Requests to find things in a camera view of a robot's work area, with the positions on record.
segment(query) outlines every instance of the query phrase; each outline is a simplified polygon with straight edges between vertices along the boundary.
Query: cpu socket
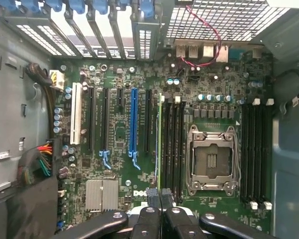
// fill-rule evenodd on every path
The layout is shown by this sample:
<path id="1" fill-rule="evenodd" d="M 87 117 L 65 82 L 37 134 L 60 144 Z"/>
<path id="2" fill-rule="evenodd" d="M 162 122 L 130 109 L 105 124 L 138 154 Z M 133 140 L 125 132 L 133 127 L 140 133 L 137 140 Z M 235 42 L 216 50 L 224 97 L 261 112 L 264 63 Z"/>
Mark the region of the cpu socket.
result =
<path id="1" fill-rule="evenodd" d="M 235 129 L 201 132 L 191 125 L 186 145 L 186 184 L 190 196 L 197 190 L 225 191 L 232 196 L 237 185 L 234 167 Z"/>

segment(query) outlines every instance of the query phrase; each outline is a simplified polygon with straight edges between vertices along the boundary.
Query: white pci slot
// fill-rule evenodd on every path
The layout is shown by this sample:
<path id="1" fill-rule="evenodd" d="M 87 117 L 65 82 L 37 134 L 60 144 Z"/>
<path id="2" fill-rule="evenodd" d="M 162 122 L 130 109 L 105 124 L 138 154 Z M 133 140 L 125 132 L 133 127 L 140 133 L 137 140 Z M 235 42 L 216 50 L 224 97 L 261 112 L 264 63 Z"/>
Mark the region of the white pci slot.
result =
<path id="1" fill-rule="evenodd" d="M 71 135 L 70 144 L 80 144 L 82 114 L 82 85 L 72 85 Z"/>

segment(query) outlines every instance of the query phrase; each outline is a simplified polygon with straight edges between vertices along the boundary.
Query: red cable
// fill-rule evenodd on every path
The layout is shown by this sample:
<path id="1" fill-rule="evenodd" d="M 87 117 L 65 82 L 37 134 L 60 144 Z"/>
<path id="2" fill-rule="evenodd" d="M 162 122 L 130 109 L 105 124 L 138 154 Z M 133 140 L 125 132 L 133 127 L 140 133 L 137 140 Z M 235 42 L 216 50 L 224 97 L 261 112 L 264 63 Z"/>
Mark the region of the red cable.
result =
<path id="1" fill-rule="evenodd" d="M 197 67 L 208 66 L 208 65 L 212 64 L 212 63 L 217 59 L 217 57 L 219 56 L 220 49 L 221 49 L 221 37 L 220 37 L 218 31 L 217 31 L 212 25 L 210 25 L 210 24 L 209 24 L 208 22 L 206 22 L 204 19 L 202 19 L 201 17 L 199 17 L 197 14 L 193 13 L 192 8 L 191 8 L 190 6 L 186 6 L 186 10 L 187 10 L 191 15 L 193 15 L 195 18 L 197 18 L 199 21 L 201 21 L 204 25 L 206 25 L 207 27 L 211 28 L 211 29 L 214 31 L 214 33 L 215 33 L 216 36 L 217 36 L 217 40 L 218 40 L 218 44 L 217 44 L 218 49 L 217 49 L 217 52 L 216 52 L 215 57 L 214 57 L 212 60 L 210 60 L 209 62 L 207 62 L 207 63 L 202 63 L 202 64 L 199 64 L 199 65 L 196 65 L 196 64 L 193 64 L 193 63 L 191 63 L 191 62 L 189 62 L 189 61 L 186 61 L 186 60 L 184 59 L 184 57 L 181 57 L 181 59 L 182 59 L 183 62 L 185 62 L 187 65 L 190 65 L 190 66 L 197 66 Z"/>

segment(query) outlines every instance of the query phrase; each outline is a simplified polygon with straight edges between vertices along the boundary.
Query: motherboard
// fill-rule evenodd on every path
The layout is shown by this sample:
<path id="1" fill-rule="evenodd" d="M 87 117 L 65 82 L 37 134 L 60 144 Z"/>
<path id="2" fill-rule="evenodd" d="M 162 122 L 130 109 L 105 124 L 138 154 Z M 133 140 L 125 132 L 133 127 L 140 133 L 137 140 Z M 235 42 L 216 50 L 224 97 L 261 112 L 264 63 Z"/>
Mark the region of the motherboard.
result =
<path id="1" fill-rule="evenodd" d="M 170 188 L 195 216 L 218 212 L 269 233 L 271 211 L 261 205 L 270 200 L 262 160 L 270 152 L 257 142 L 270 142 L 256 132 L 269 120 L 272 64 L 271 54 L 239 49 L 208 67 L 171 54 L 57 61 L 66 85 L 54 116 L 65 225 L 129 212 L 147 205 L 148 188 Z"/>

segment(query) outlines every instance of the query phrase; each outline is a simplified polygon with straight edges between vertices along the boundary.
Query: green circuit board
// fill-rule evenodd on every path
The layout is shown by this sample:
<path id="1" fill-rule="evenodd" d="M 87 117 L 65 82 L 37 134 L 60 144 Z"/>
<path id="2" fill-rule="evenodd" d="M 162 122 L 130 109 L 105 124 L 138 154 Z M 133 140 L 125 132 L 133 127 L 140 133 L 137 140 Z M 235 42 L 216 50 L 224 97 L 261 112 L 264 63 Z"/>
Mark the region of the green circuit board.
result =
<path id="1" fill-rule="evenodd" d="M 196 216 L 206 212 L 227 214 L 269 233 L 270 211 L 261 209 L 252 211 L 241 202 L 237 191 L 231 196 L 223 191 L 197 191 L 194 196 L 190 196 L 184 181 L 184 159 L 186 136 L 193 124 L 197 125 L 199 130 L 207 132 L 224 132 L 229 126 L 233 126 L 240 139 L 241 109 L 237 101 L 242 98 L 248 100 L 258 97 L 261 99 L 270 94 L 266 88 L 266 80 L 272 72 L 270 54 L 263 54 L 260 59 L 254 59 L 249 52 L 241 53 L 238 57 L 237 54 L 233 57 L 229 54 L 228 63 L 216 62 L 210 67 L 201 68 L 196 73 L 192 73 L 189 67 L 183 65 L 180 67 L 181 64 L 178 61 L 175 62 L 174 58 L 165 58 L 157 63 L 101 59 L 69 60 L 57 62 L 56 67 L 61 64 L 67 66 L 65 85 L 71 87 L 73 82 L 82 83 L 82 72 L 84 72 L 84 81 L 89 87 L 94 88 L 92 96 L 95 99 L 91 107 L 91 93 L 83 91 L 80 144 L 71 146 L 75 148 L 73 154 L 75 161 L 68 161 L 69 155 L 64 153 L 63 165 L 68 166 L 70 170 L 69 176 L 63 179 L 66 189 L 64 211 L 66 225 L 79 224 L 107 209 L 87 208 L 86 182 L 88 180 L 117 181 L 118 198 L 115 203 L 118 203 L 118 209 L 124 211 L 143 205 L 147 201 L 146 189 L 157 187 L 155 176 L 157 160 L 161 163 L 161 171 L 157 172 L 161 182 L 158 187 L 163 187 L 166 183 L 163 179 L 164 170 L 166 170 L 164 166 L 168 164 L 164 161 L 164 154 L 172 150 L 170 145 L 166 145 L 167 141 L 164 141 L 167 137 L 164 133 L 168 132 L 168 137 L 177 138 L 175 143 L 179 144 L 179 154 L 183 155 L 179 162 L 182 166 L 180 169 L 180 194 L 182 196 L 178 205 L 190 208 Z M 102 71 L 103 65 L 107 66 L 106 71 Z M 178 79 L 179 84 L 173 82 L 169 85 L 168 79 Z M 254 81 L 264 86 L 248 87 L 248 84 Z M 133 165 L 132 157 L 129 156 L 133 88 L 138 90 L 136 144 L 137 164 L 140 170 Z M 200 101 L 198 99 L 200 94 L 211 95 L 213 100 Z M 180 127 L 177 132 L 181 131 L 181 134 L 177 137 L 174 132 L 171 132 L 173 128 L 170 122 L 173 116 L 166 118 L 169 114 L 167 109 L 162 107 L 162 115 L 157 117 L 160 95 L 164 96 L 164 104 L 168 102 L 175 104 L 176 97 L 181 99 L 182 113 L 178 119 L 182 120 L 182 124 L 176 123 L 177 127 Z M 231 96 L 230 102 L 225 102 L 223 98 L 220 102 L 215 101 L 217 95 Z M 106 116 L 104 116 L 105 99 L 107 99 Z M 61 94 L 57 98 L 56 106 L 64 111 L 60 136 L 64 145 L 70 145 L 71 100 L 65 99 L 65 93 Z M 161 121 L 160 136 L 157 135 L 159 120 Z M 92 147 L 89 146 L 91 131 L 94 137 Z M 104 159 L 100 156 L 104 144 L 104 132 L 107 134 L 105 140 L 109 150 L 110 168 L 105 166 Z M 159 138 L 162 153 L 160 159 L 157 159 Z M 105 199 L 103 198 L 100 203 L 105 203 Z"/>

